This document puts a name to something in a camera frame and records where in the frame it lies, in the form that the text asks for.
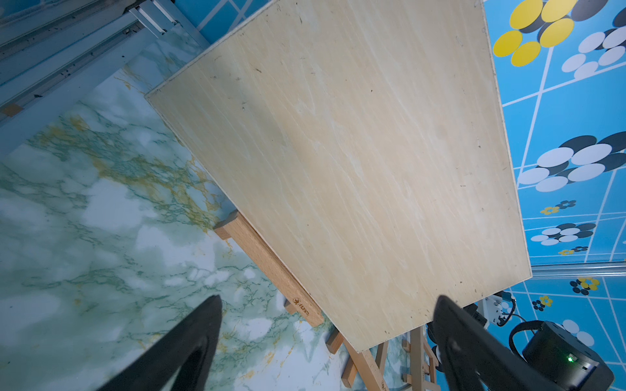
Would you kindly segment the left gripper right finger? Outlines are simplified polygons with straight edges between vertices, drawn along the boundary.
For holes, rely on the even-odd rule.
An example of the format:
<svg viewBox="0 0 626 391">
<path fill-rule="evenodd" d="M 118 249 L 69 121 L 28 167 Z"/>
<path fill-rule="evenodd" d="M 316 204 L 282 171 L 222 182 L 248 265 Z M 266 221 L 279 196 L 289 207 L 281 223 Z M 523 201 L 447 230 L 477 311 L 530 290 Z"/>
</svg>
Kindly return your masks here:
<svg viewBox="0 0 626 391">
<path fill-rule="evenodd" d="M 449 389 L 559 389 L 505 348 L 449 297 L 438 297 L 432 324 Z"/>
</svg>

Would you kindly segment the plywood board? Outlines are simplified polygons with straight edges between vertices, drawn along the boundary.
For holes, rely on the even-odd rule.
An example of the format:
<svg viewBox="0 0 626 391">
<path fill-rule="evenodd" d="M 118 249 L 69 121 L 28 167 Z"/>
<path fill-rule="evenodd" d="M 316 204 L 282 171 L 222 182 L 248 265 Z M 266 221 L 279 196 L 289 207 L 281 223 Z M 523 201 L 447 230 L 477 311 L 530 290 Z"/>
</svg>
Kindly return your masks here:
<svg viewBox="0 0 626 391">
<path fill-rule="evenodd" d="M 480 1 L 274 1 L 148 101 L 355 350 L 531 277 Z"/>
</svg>

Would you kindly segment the wooden easel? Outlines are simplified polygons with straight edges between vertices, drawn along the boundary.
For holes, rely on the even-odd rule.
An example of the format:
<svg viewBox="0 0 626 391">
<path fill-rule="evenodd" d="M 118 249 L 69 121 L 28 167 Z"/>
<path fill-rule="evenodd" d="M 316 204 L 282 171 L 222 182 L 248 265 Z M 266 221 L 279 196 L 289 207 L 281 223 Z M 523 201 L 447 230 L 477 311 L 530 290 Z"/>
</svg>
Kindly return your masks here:
<svg viewBox="0 0 626 391">
<path fill-rule="evenodd" d="M 318 327 L 324 322 L 322 310 L 312 296 L 241 213 L 231 213 L 217 224 L 215 233 L 220 239 L 232 239 L 239 245 L 285 296 L 284 307 L 290 314 L 300 314 L 311 327 Z"/>
<path fill-rule="evenodd" d="M 381 343 L 377 353 L 373 355 L 369 351 L 358 353 L 347 342 L 347 339 L 336 327 L 332 327 L 326 341 L 326 347 L 332 355 L 335 355 L 340 347 L 346 347 L 349 353 L 347 364 L 342 373 L 342 384 L 351 388 L 355 384 L 355 378 L 360 376 L 367 390 L 388 390 L 389 386 L 384 380 L 386 359 L 389 343 Z M 419 327 L 409 333 L 409 339 L 402 340 L 402 350 L 409 355 L 409 366 L 400 375 L 400 380 L 406 390 L 440 390 L 438 382 L 440 366 L 437 353 L 430 348 L 426 329 Z"/>
</svg>

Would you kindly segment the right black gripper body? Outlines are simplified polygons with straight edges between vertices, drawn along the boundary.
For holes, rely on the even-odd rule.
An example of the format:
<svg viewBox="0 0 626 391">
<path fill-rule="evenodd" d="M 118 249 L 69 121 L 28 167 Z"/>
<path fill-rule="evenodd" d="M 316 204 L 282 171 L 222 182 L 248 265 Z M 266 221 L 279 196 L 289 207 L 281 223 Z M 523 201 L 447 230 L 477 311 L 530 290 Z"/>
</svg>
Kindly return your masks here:
<svg viewBox="0 0 626 391">
<path fill-rule="evenodd" d="M 455 302 L 437 302 L 427 333 L 437 345 L 443 371 L 477 371 L 488 356 L 488 332 Z"/>
</svg>

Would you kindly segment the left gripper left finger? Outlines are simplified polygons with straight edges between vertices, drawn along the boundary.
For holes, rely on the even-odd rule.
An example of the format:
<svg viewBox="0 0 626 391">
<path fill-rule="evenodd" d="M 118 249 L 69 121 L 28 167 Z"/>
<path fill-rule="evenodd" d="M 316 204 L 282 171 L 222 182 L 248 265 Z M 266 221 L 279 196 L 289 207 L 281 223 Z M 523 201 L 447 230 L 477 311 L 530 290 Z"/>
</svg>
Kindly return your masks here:
<svg viewBox="0 0 626 391">
<path fill-rule="evenodd" d="M 203 390 L 218 345 L 223 317 L 219 295 L 207 298 L 102 390 Z"/>
</svg>

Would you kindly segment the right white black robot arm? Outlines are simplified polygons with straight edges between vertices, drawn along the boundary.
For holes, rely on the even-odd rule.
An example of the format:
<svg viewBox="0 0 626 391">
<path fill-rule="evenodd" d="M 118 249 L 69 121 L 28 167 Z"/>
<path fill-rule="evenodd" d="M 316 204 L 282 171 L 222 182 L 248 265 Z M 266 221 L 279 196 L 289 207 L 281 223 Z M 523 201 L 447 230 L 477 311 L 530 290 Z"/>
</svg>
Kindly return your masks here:
<svg viewBox="0 0 626 391">
<path fill-rule="evenodd" d="M 502 345 L 441 296 L 427 329 L 451 390 L 608 390 L 616 379 L 599 354 L 554 322 L 517 324 Z"/>
</svg>

